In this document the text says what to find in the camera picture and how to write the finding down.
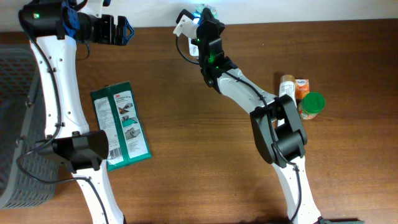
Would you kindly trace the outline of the white tube gold cap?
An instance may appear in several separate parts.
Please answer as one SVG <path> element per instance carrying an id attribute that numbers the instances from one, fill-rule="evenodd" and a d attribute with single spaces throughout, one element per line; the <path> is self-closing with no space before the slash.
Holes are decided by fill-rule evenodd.
<path id="1" fill-rule="evenodd" d="M 295 77 L 293 75 L 282 75 L 279 85 L 279 97 L 289 95 L 295 105 L 297 105 L 295 97 Z"/>

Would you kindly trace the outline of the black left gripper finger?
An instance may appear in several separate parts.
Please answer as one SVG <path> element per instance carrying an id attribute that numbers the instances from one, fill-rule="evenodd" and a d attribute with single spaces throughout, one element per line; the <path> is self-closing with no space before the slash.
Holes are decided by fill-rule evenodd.
<path id="1" fill-rule="evenodd" d="M 118 16 L 118 24 L 116 27 L 118 30 L 132 30 L 128 19 L 125 16 Z"/>
<path id="2" fill-rule="evenodd" d="M 116 35 L 116 45 L 127 45 L 134 36 L 134 29 L 119 29 Z"/>

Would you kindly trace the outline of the green lid glass jar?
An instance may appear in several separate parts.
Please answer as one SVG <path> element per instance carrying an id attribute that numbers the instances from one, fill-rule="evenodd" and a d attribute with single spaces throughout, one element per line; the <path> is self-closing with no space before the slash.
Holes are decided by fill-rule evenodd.
<path id="1" fill-rule="evenodd" d="M 312 119 L 324 109 L 325 105 L 325 98 L 321 93 L 310 92 L 300 102 L 298 112 L 302 119 Z"/>

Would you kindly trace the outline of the orange small juice carton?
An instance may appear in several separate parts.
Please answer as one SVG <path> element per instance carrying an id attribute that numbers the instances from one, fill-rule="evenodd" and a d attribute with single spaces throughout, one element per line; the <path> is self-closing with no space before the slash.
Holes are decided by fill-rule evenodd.
<path id="1" fill-rule="evenodd" d="M 297 100 L 302 100 L 310 93 L 309 79 L 295 79 L 295 97 Z"/>

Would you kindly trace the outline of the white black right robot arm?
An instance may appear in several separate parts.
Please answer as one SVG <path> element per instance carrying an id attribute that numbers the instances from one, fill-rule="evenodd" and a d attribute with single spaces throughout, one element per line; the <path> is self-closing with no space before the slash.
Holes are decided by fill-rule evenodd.
<path id="1" fill-rule="evenodd" d="M 248 80 L 222 48 L 224 24 L 204 8 L 196 31 L 198 63 L 205 83 L 231 98 L 251 120 L 257 151 L 277 173 L 290 223 L 324 223 L 315 205 L 305 170 L 307 134 L 295 103 Z"/>

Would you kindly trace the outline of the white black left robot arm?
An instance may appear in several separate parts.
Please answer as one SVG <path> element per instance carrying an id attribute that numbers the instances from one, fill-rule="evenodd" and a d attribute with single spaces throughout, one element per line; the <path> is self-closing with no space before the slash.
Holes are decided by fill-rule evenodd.
<path id="1" fill-rule="evenodd" d="M 126 45 L 133 29 L 124 16 L 103 13 L 109 0 L 31 1 L 18 13 L 40 72 L 45 137 L 32 154 L 63 165 L 83 192 L 93 223 L 124 223 L 108 178 L 109 143 L 91 131 L 76 77 L 78 44 Z"/>

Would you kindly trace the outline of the green 3M cloth package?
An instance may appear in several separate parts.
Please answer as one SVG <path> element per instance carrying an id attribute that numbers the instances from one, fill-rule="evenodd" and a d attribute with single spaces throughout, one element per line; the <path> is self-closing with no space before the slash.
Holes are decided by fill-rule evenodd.
<path id="1" fill-rule="evenodd" d="M 108 170 L 150 159 L 152 154 L 139 121 L 131 83 L 106 86 L 90 95 L 98 127 L 108 138 Z"/>

